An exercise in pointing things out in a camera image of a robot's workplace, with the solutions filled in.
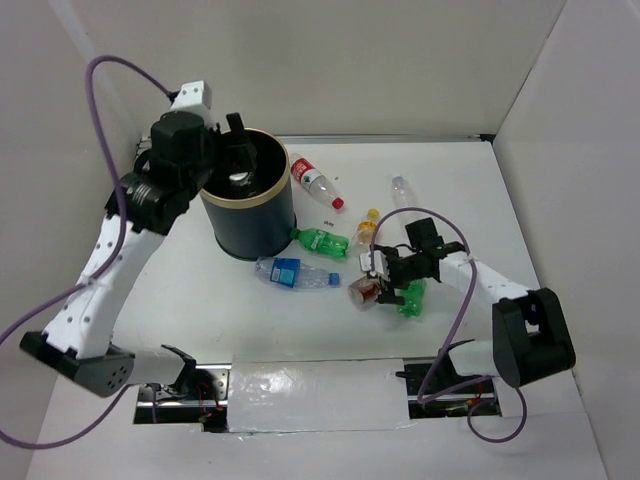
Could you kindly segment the green plastic soda bottle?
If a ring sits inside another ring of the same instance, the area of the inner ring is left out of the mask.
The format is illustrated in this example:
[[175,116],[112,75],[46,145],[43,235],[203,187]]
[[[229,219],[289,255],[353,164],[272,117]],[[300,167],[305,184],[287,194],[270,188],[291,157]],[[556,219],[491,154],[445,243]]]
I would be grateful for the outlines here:
[[422,315],[426,281],[424,279],[413,280],[405,289],[397,289],[396,293],[404,303],[396,307],[397,313],[405,318],[417,318]]

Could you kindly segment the yellow-cap clear juice bottle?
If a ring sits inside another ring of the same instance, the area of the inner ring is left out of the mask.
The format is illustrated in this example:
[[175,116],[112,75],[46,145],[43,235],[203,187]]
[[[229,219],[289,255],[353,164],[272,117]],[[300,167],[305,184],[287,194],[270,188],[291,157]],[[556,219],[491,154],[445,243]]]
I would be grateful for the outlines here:
[[356,228],[354,246],[363,251],[369,248],[373,233],[380,219],[380,213],[375,208],[370,208]]

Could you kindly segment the red-cap water bottle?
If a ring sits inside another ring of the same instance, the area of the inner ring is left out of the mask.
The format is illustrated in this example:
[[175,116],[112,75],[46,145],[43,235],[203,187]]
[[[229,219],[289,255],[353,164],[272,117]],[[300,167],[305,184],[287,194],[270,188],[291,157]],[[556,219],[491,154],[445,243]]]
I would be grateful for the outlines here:
[[344,207],[344,200],[330,180],[304,156],[290,155],[292,177],[318,203],[334,211]]

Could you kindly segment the large clear plastic bottle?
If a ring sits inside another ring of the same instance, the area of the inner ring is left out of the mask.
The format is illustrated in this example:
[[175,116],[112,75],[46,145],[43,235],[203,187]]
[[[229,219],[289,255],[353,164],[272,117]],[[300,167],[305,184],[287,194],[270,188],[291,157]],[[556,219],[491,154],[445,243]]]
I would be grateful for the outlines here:
[[391,198],[397,209],[415,207],[417,200],[415,193],[407,180],[396,175],[391,180]]

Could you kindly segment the blue-label water bottle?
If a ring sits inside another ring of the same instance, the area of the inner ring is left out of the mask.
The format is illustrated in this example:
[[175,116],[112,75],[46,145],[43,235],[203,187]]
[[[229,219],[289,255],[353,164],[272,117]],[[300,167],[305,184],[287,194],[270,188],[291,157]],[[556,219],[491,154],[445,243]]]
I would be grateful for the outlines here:
[[341,284],[338,273],[311,267],[297,258],[261,257],[254,272],[262,281],[287,289],[320,290]]

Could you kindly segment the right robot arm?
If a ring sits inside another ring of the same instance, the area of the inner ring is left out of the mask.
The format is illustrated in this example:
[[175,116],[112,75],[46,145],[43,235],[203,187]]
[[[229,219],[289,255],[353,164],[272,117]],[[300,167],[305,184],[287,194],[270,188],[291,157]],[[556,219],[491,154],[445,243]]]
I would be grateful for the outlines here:
[[[520,388],[574,368],[576,353],[558,295],[514,282],[475,259],[464,236],[447,242],[431,218],[405,228],[410,254],[374,243],[365,272],[381,283],[376,301],[402,305],[399,290],[433,279],[462,294],[456,317],[423,381],[435,377],[448,392],[460,391],[471,377],[499,378]],[[470,305],[484,311],[487,340],[455,339]]]

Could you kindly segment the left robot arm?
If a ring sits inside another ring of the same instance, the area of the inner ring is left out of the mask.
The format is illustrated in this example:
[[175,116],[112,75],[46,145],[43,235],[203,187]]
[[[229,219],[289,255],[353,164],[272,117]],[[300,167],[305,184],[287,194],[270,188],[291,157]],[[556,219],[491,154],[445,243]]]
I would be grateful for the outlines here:
[[112,342],[122,307],[176,219],[214,175],[226,176],[230,141],[210,119],[211,89],[186,83],[150,131],[143,165],[116,183],[94,250],[58,314],[26,332],[20,349],[77,385],[106,398],[126,385],[159,384],[176,399],[196,390],[195,359],[164,344],[130,351]]

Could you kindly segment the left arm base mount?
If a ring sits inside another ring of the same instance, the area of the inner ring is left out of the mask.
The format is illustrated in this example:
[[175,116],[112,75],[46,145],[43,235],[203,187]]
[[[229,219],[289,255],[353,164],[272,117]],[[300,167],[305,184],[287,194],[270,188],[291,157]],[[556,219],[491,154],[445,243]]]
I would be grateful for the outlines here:
[[228,432],[231,368],[227,364],[198,364],[184,351],[162,345],[182,361],[182,369],[169,384],[139,386],[133,423],[136,425],[198,425],[204,432]]

